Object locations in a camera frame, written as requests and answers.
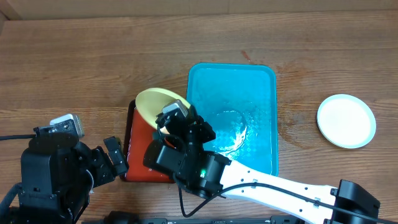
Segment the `yellow plate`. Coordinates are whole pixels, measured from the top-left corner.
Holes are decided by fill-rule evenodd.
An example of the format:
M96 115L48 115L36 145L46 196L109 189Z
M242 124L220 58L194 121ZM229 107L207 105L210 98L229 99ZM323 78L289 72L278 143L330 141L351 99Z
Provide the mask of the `yellow plate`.
M157 115L161 114L165 105L175 100L181 100L190 108L190 103L185 98L164 88L149 88L140 92L136 97L136 108L146 123L157 129Z

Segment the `light blue plate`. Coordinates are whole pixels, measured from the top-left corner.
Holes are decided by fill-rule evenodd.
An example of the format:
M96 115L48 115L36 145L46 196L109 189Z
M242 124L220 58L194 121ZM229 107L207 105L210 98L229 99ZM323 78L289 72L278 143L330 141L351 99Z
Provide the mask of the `light blue plate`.
M317 110L317 125L332 144L357 149L370 143L376 134L376 118L370 107L359 98L332 95Z

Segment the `hourglass green red sponge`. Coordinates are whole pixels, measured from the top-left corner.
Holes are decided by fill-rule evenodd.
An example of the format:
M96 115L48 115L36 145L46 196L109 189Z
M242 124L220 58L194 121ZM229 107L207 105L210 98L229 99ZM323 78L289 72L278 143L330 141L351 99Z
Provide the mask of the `hourglass green red sponge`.
M162 139L162 133L156 131L152 133L152 139L153 140L161 140Z

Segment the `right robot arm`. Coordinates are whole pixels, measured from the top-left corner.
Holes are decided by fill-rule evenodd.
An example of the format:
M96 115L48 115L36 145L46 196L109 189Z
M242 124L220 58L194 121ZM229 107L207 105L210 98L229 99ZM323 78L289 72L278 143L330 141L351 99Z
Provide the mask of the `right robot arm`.
M341 180L339 187L294 182L256 171L204 143L216 137L194 106L174 102L158 108L138 106L158 138L145 153L144 165L168 175L180 192L204 201L186 218L217 197L253 201L293 215L306 223L382 223L379 201L360 185Z

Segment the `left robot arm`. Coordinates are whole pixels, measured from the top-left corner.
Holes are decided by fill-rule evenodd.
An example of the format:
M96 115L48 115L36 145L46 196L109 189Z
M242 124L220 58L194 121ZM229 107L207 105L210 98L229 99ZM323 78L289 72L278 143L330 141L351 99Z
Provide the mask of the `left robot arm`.
M21 155L21 182L1 202L1 223L76 223L90 192L129 168L121 141L90 149L70 125L34 128Z

